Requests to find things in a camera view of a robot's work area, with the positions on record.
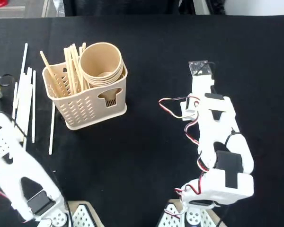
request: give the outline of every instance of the black tabletop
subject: black tabletop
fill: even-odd
[[[200,174],[197,147],[184,136],[186,122],[160,109],[158,100],[187,95],[188,61],[210,60],[217,65],[215,88],[231,97],[255,160],[255,194],[231,205],[225,222],[284,223],[284,16],[1,19],[0,75],[19,75],[25,42],[26,65],[37,71],[36,143],[27,150],[56,171],[67,200],[89,201],[108,227],[156,226],[168,199],[176,198],[173,189]],[[111,42],[120,49],[129,71],[128,110],[78,131],[57,116],[49,156],[51,101],[39,51],[51,64],[60,63],[63,47],[82,42]],[[4,90],[7,112],[12,91]],[[4,198],[0,226],[24,226]]]

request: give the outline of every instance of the beige paper cup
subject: beige paper cup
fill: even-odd
[[[121,53],[110,43],[96,43],[86,48],[79,65],[84,78],[94,86],[116,81],[123,70]]]

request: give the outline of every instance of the robotic arm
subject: robotic arm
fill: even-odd
[[[198,145],[197,164],[202,170],[198,179],[175,189],[184,210],[232,204],[254,193],[250,175],[254,161],[239,131],[230,98],[211,93],[214,80],[209,63],[189,63],[193,77],[192,93],[180,103],[183,121],[192,121],[191,125],[198,122],[199,125],[199,141],[187,136]],[[223,144],[224,148],[215,150],[216,142]]]
[[[20,145],[17,130],[10,119],[0,112],[0,188],[26,221],[51,219],[56,227],[67,223],[64,198],[42,166]],[[9,154],[12,163],[4,157]],[[43,189],[27,200],[24,197],[21,179],[27,177]]]

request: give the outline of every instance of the chopstick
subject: chopstick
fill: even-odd
[[[43,60],[43,62],[45,64],[49,74],[51,75],[50,77],[51,77],[51,80],[52,80],[52,82],[53,82],[53,84],[55,86],[56,93],[58,94],[59,97],[63,97],[62,91],[61,91],[61,89],[60,89],[60,87],[59,87],[59,85],[57,83],[57,80],[56,80],[56,78],[54,76],[54,73],[53,73],[51,67],[49,66],[49,63],[48,63],[48,61],[47,61],[43,51],[40,51],[40,55],[42,57],[42,60]]]
[[[69,63],[69,60],[68,60],[68,49],[64,48],[63,50],[64,50],[66,69],[67,69],[68,83],[70,85],[71,95],[73,95],[74,94],[74,88],[73,88],[73,82],[72,82],[72,77],[71,77],[70,63]]]

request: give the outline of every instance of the perforated basket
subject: perforated basket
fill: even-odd
[[[45,67],[42,72],[47,96],[54,102],[57,109],[65,119],[66,125],[71,130],[77,130],[89,125],[123,115],[126,112],[125,93],[127,68],[123,64],[123,71],[118,81],[108,86],[93,87],[81,92],[77,89],[77,94],[70,95],[70,86],[67,72],[63,72],[66,64],[56,64],[50,66],[55,79],[62,91],[63,97],[57,96],[55,86],[52,84],[51,75]],[[103,93],[116,91],[115,98],[107,100]]]

